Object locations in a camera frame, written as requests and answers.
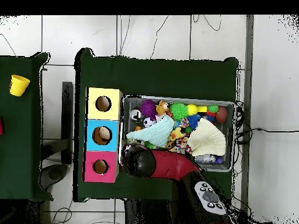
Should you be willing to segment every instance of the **pink block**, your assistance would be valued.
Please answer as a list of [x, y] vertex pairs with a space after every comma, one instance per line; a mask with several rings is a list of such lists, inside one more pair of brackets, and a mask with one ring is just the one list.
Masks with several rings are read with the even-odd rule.
[[[97, 174], [93, 170], [92, 166], [96, 160], [105, 160], [107, 162], [109, 169], [105, 174]], [[116, 167], [117, 152], [87, 151], [85, 161], [85, 182], [114, 183], [116, 179]]]

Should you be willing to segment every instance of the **round hole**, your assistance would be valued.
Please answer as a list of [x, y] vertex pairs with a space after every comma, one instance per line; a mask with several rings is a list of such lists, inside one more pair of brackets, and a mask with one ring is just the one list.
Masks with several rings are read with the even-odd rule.
[[107, 173], [108, 171], [108, 164], [105, 160], [96, 160], [92, 165], [93, 171], [98, 174]]
[[92, 139], [98, 145], [107, 145], [112, 139], [112, 131], [106, 126], [96, 127]]
[[111, 100], [107, 96], [100, 96], [96, 99], [96, 108], [99, 111], [109, 111], [111, 108]]

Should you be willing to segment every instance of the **shape sorter box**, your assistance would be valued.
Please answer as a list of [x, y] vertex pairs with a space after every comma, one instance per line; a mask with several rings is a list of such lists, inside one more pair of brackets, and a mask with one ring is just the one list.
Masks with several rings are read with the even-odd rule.
[[[85, 182], [114, 183], [119, 172], [117, 164], [117, 152], [97, 152], [87, 151], [85, 159]], [[108, 165], [108, 170], [104, 174], [98, 174], [93, 169], [93, 164], [97, 160], [104, 160]]]
[[[119, 150], [120, 102], [123, 94], [118, 89], [86, 88], [87, 119], [85, 120], [86, 136], [84, 138], [84, 164], [82, 181], [114, 183], [119, 172], [117, 160]], [[107, 108], [98, 105], [101, 99], [108, 103]], [[95, 135], [100, 136], [99, 130], [104, 127], [109, 130], [109, 138], [103, 142], [94, 141]], [[104, 173], [97, 173], [94, 164], [97, 161], [105, 162], [108, 169]]]
[[[110, 103], [107, 111], [99, 111], [96, 101], [99, 97], [106, 97]], [[86, 98], [88, 97], [88, 119], [92, 120], [119, 120], [120, 102], [123, 94], [119, 89], [101, 89], [95, 87], [86, 88]]]

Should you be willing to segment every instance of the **yellow cup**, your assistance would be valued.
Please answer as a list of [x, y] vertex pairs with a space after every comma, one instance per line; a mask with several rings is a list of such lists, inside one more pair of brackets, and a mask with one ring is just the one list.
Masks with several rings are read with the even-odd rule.
[[18, 75], [12, 75], [9, 92], [15, 96], [22, 96], [28, 87], [30, 80]]

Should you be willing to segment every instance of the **yellow block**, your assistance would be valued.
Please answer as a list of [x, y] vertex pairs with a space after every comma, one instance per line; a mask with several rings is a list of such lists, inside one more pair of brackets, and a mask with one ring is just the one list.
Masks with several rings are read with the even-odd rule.
[[206, 113], [208, 111], [208, 107], [207, 106], [198, 106], [197, 111], [199, 113]]
[[[103, 99], [104, 102], [108, 99], [109, 109], [107, 111], [100, 111], [96, 107], [97, 99]], [[119, 120], [120, 117], [120, 100], [123, 97], [119, 89], [102, 89], [96, 87], [88, 88], [88, 119], [90, 120]]]

